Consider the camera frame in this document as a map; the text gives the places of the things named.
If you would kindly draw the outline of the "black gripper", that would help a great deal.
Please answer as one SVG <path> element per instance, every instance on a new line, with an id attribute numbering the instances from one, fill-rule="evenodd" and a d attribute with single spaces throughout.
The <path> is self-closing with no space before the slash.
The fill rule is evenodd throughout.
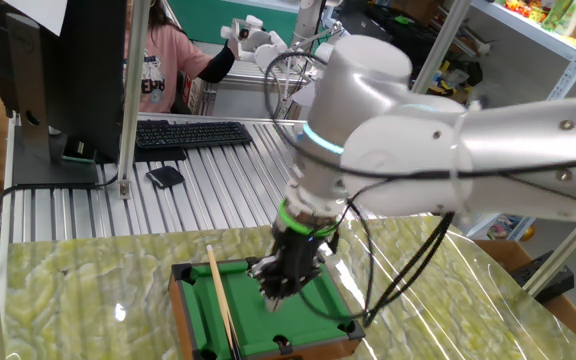
<path id="1" fill-rule="evenodd" d="M 278 225 L 272 227 L 273 257 L 248 258 L 248 274 L 259 285 L 259 291 L 269 312 L 276 312 L 283 300 L 300 294 L 321 275 L 316 257 L 319 238 L 304 235 Z"/>

